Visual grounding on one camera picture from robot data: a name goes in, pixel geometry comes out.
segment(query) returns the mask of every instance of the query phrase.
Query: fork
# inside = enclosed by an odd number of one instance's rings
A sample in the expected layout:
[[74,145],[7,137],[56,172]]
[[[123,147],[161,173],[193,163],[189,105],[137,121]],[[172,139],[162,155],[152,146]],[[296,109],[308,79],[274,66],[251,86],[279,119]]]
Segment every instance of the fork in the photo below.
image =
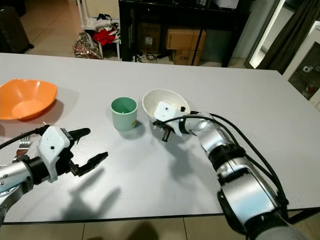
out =
[[16,155],[14,161],[23,154],[26,154],[31,146],[32,142],[30,141],[30,136],[26,136],[20,140],[19,147],[16,150]]

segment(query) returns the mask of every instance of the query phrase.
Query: cardboard box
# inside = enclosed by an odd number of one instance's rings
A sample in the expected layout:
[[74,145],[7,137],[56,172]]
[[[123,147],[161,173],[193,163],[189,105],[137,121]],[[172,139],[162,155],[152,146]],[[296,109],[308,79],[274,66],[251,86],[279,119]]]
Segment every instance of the cardboard box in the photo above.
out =
[[[169,28],[166,34],[166,49],[195,50],[200,30],[190,28]],[[206,31],[202,31],[198,50],[204,47]]]
[[[172,59],[175,65],[191,65],[192,58],[195,51],[191,50],[175,50],[172,51]],[[198,66],[200,62],[202,51],[197,51],[194,59],[193,66]]]
[[213,0],[219,8],[236,9],[239,0]]
[[161,40],[161,25],[140,22],[137,28],[138,50],[144,54],[158,54]]

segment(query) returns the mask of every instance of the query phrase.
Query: white table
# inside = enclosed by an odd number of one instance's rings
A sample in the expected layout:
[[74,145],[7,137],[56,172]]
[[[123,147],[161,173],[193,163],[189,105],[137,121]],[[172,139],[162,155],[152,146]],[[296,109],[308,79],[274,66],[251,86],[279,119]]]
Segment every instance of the white table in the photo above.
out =
[[[69,173],[35,186],[10,209],[6,222],[221,214],[216,174],[195,137],[171,135],[162,142],[141,105],[138,127],[113,127],[113,99],[141,101],[155,88],[173,90],[193,110],[238,125],[278,173],[290,209],[320,207],[320,113],[276,71],[1,54],[0,83],[13,78],[56,84],[57,102],[34,120],[1,121],[0,142],[44,120],[67,130],[91,128],[72,149],[75,161],[83,164],[105,150],[109,157],[83,177]],[[1,150],[2,164],[11,162],[17,145]],[[34,149],[29,153],[33,157]]]

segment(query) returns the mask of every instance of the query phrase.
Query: orange bowl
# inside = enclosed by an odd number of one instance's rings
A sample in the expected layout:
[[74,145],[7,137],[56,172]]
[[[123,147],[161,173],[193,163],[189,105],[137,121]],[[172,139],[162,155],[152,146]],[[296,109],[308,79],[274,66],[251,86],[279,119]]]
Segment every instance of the orange bowl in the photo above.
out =
[[57,86],[40,80],[12,79],[0,86],[0,120],[30,119],[54,102]]

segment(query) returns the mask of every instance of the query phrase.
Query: black suitcase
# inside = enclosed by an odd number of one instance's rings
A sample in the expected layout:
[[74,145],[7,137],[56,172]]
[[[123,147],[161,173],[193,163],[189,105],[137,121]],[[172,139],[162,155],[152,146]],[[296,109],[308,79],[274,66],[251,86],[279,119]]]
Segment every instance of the black suitcase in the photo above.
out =
[[0,8],[0,52],[24,53],[34,46],[29,43],[24,26],[12,6]]

